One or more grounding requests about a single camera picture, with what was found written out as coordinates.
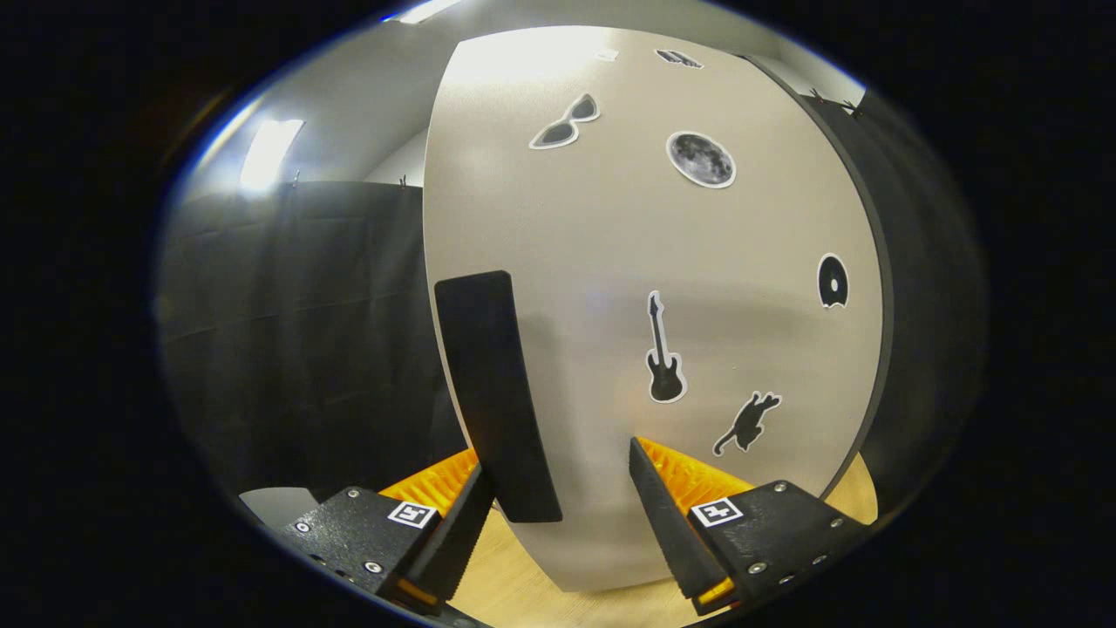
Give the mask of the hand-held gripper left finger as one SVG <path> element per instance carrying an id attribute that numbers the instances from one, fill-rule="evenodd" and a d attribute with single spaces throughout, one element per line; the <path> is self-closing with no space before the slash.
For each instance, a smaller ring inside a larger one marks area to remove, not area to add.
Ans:
<path id="1" fill-rule="evenodd" d="M 371 490 L 346 487 L 282 526 L 282 539 L 347 584 L 419 615 L 454 597 L 494 492 L 474 450 Z"/>

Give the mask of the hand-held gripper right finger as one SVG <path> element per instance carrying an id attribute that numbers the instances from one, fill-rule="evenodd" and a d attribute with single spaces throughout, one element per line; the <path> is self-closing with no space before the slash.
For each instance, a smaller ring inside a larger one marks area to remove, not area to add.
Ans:
<path id="1" fill-rule="evenodd" d="M 753 486 L 631 438 L 629 474 L 675 584 L 700 616 L 756 611 L 862 545 L 870 528 L 793 482 Z"/>

